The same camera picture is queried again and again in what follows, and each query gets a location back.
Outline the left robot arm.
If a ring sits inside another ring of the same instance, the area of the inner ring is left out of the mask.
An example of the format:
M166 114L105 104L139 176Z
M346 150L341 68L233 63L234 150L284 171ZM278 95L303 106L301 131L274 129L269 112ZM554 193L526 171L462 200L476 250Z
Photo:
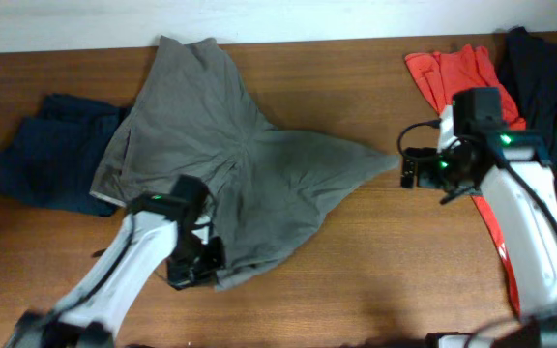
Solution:
M145 192L127 207L121 228L89 273L47 313L26 311L9 347L112 347L147 280L181 291L210 285L225 263L214 233L217 208L208 187L182 175L169 193Z

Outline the folded navy blue garment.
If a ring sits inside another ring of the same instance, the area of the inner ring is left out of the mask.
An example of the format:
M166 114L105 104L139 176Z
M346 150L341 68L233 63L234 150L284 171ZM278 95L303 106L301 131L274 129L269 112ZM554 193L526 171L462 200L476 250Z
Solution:
M44 98L0 152L0 194L32 207L110 217L116 206L90 194L114 132L128 116L117 107L67 94Z

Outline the grey shorts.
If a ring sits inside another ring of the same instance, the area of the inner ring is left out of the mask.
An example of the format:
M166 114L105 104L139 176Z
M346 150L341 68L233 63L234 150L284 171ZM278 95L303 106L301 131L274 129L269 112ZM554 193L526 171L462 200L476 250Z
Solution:
M284 262L343 198L397 166L396 156L357 142L276 127L214 40L161 37L90 192L122 206L170 191L182 175L199 178L217 200L226 263L216 287L224 291Z

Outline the red orange garment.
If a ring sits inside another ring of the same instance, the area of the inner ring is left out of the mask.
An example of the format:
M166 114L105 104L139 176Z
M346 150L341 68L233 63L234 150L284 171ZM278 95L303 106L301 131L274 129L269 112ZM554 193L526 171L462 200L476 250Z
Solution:
M555 164L553 153L547 149L548 133L545 131L550 131L550 126L545 126L545 130L528 127L528 122L520 116L515 103L518 97L512 97L509 93L511 84L509 87L504 87L500 82L485 47L474 48L468 44L456 53L412 53L405 57L405 64L419 90L439 116L447 105L452 105L455 94L474 88L493 88L494 92L497 91L500 95L498 99L502 109L502 120L509 128L508 132L505 132L507 140L500 140L500 143L506 144L507 147L512 146L513 142L515 146L534 145L537 150L537 160L545 160L545 165ZM405 150L400 145L403 135L400 135L397 141L397 148L401 153ZM477 190L473 189L465 194L473 196L473 202L488 228L509 277L508 289L513 309L521 313L521 306L528 305L528 301L520 297L514 273L518 268L513 269L503 230L493 210L485 199L480 197Z

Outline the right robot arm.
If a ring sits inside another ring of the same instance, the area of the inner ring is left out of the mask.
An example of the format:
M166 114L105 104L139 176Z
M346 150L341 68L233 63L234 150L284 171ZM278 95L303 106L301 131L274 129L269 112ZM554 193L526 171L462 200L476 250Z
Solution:
M481 196L498 223L519 309L471 333L430 333L429 347L557 347L557 197L542 137L511 130L498 89L454 95L449 115L427 121L436 147L397 149L401 184L440 189L442 204Z

